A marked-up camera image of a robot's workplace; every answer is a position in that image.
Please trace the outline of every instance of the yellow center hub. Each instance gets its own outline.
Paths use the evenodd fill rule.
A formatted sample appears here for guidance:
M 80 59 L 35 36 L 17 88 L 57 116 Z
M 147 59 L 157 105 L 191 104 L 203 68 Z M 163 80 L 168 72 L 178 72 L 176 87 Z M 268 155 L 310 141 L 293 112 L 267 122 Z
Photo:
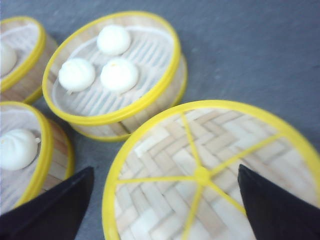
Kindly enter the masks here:
M 210 182 L 211 176 L 208 169 L 203 166 L 199 166 L 194 171 L 194 177 L 200 185 L 207 185 Z

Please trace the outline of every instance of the black object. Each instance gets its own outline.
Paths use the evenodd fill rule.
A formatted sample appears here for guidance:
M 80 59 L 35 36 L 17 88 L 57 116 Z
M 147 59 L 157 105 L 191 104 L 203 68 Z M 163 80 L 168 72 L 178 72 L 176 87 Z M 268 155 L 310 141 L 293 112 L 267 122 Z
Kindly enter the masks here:
M 0 240 L 72 240 L 87 210 L 94 170 L 87 167 L 0 217 Z
M 243 165 L 238 182 L 257 240 L 320 240 L 320 209 Z

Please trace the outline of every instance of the gray surface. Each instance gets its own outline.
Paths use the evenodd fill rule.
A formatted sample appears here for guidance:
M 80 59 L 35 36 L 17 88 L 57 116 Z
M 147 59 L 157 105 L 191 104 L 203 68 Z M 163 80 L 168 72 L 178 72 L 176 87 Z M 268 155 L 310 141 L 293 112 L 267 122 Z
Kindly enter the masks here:
M 38 19 L 58 43 L 84 24 L 124 10 L 144 10 L 175 27 L 188 62 L 182 102 L 226 99 L 268 110 L 301 131 L 320 151 L 320 1 L 256 0 L 6 0 L 1 18 Z M 48 109 L 73 142 L 76 170 L 93 166 L 95 183 L 77 240 L 103 239 L 101 200 L 122 143 L 74 132 Z

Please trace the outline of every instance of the gray carpet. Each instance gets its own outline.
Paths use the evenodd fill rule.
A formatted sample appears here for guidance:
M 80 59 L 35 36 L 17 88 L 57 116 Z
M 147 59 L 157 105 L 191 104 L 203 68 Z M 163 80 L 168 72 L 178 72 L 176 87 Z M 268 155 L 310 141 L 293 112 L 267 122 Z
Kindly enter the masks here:
M 153 12 L 175 27 L 189 70 L 182 102 L 225 99 L 258 106 L 289 122 L 320 151 L 319 0 L 1 1 L 1 19 L 34 17 L 58 43 L 84 24 L 124 10 Z M 94 167 L 94 190 L 76 239 L 103 239 L 103 187 L 122 143 L 81 136 L 43 98 L 34 105 L 67 132 L 76 171 Z

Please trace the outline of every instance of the steamer basket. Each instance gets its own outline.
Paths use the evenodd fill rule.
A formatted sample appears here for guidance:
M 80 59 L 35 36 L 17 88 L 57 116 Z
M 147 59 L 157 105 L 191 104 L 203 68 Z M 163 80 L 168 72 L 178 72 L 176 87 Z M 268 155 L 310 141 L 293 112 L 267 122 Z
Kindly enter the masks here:
M 100 83 L 102 67 L 111 57 L 98 50 L 96 40 L 111 24 L 130 32 L 132 43 L 121 57 L 140 71 L 138 84 L 121 95 Z M 86 90 L 68 94 L 57 76 L 62 64 L 74 57 L 91 62 L 96 79 Z M 100 141 L 121 141 L 155 114 L 177 104 L 186 82 L 187 66 L 172 26 L 152 13 L 128 11 L 99 18 L 67 38 L 46 67 L 42 90 L 52 111 L 79 133 Z
M 29 166 L 0 169 L 0 214 L 4 214 L 69 178 L 74 173 L 74 153 L 63 130 L 34 107 L 14 101 L 1 102 L 0 107 L 1 134 L 24 128 L 41 138 L 38 155 Z
M 42 95 L 42 77 L 56 42 L 38 21 L 27 16 L 1 21 L 1 42 L 17 54 L 13 69 L 1 77 L 1 100 L 34 102 Z
M 320 158 L 300 133 L 254 106 L 196 101 L 156 115 L 119 151 L 103 193 L 105 238 L 254 240 L 239 164 L 320 206 Z

